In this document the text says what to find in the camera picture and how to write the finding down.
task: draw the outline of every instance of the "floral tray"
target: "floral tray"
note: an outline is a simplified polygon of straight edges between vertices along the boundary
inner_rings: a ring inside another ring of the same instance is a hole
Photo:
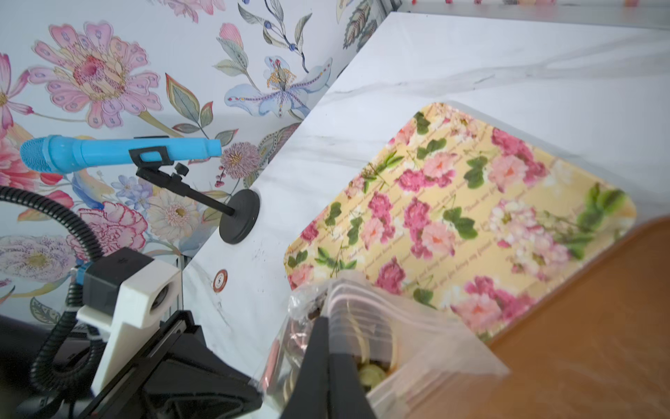
[[[621,190],[443,103],[293,242],[291,287],[358,270],[487,340],[630,229]]]

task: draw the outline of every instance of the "blue flower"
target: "blue flower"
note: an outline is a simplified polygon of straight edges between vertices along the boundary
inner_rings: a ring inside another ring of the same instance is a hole
[[[136,192],[140,192],[142,187],[137,184],[137,179],[134,176],[130,178],[120,175],[118,182],[112,182],[112,187],[114,189],[120,189],[117,192],[119,198],[131,198],[135,195]]]
[[[285,110],[297,109],[307,116],[308,93],[314,93],[324,86],[330,78],[332,58],[323,66],[314,67],[305,78],[293,83],[295,75],[283,58],[265,57],[265,63],[271,71],[265,71],[267,86],[273,93],[263,93],[250,84],[240,84],[226,92],[225,101],[228,106],[242,108],[251,115],[258,117],[272,111],[278,117],[284,116]]]
[[[149,209],[151,204],[149,204],[149,198],[153,196],[153,186],[144,179],[139,179],[137,185],[139,189],[132,191],[131,196],[125,204],[129,208],[135,209],[135,211],[143,211]]]

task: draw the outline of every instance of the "round black base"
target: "round black base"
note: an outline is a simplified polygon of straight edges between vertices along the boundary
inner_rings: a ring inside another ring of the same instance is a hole
[[[236,245],[245,239],[256,223],[261,209],[261,199],[256,192],[244,189],[233,195],[227,205],[235,210],[235,214],[221,215],[218,234],[226,243]]]

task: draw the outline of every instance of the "white marble countertop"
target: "white marble countertop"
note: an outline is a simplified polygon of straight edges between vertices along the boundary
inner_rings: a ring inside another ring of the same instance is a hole
[[[436,101],[541,139],[531,142],[627,191],[639,222],[670,213],[670,32],[392,13],[254,183],[251,234],[227,245],[216,232],[184,271],[185,307],[221,359],[247,375],[264,364],[290,292],[286,248]]]

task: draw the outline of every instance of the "red sticker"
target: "red sticker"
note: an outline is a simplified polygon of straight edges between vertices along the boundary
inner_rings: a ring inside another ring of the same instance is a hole
[[[212,288],[214,289],[214,292],[219,293],[223,291],[223,288],[226,286],[227,282],[228,282],[228,271],[222,269],[219,272],[217,272],[216,276],[214,277],[214,282],[212,282]]]

